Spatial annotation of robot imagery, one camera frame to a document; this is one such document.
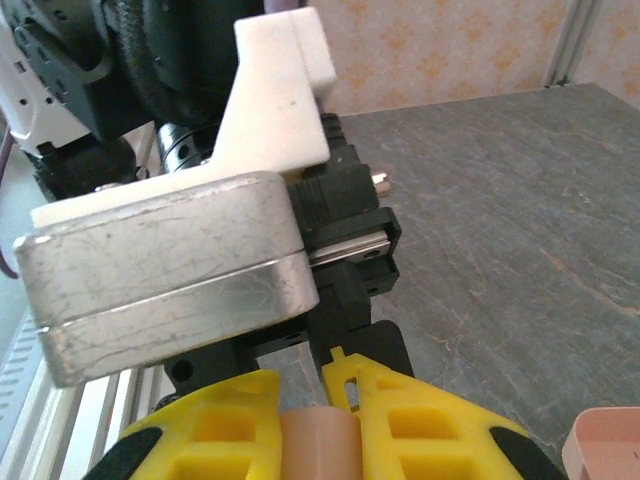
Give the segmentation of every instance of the gray marble surface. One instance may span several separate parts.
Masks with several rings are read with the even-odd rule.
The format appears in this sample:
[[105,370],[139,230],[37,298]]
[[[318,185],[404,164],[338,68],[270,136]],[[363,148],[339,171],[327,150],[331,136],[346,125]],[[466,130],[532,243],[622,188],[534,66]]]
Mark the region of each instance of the gray marble surface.
[[[640,111],[593,86],[345,118],[393,170],[400,280],[374,299],[416,377],[524,426],[560,463],[575,417],[640,404]],[[306,346],[261,362],[324,402]]]

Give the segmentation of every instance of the black cable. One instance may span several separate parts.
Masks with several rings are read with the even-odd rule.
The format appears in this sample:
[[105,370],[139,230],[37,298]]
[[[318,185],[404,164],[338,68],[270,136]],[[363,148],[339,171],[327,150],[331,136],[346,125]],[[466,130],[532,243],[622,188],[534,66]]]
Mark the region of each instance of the black cable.
[[198,104],[169,89],[158,78],[147,43],[144,10],[147,0],[117,0],[120,56],[141,102],[163,123],[198,127],[211,116],[206,105]]
[[[7,163],[9,163],[9,155],[11,154],[11,147],[13,146],[13,136],[11,135],[11,129],[9,125],[4,132],[4,137],[2,139],[2,147],[0,147],[0,186],[2,186],[2,179],[4,178],[4,172],[7,168]],[[14,272],[7,260],[4,258],[2,254],[2,247],[0,246],[0,271],[4,273],[7,277],[15,280],[18,278],[18,274]]]

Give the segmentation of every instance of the floral wallpaper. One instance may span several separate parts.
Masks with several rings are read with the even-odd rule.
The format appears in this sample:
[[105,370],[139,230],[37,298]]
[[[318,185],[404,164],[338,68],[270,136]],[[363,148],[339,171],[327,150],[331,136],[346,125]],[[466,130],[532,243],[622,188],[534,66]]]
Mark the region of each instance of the floral wallpaper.
[[543,86],[574,0],[311,0],[358,113]]
[[601,8],[574,81],[595,82],[640,108],[640,1],[607,0]]

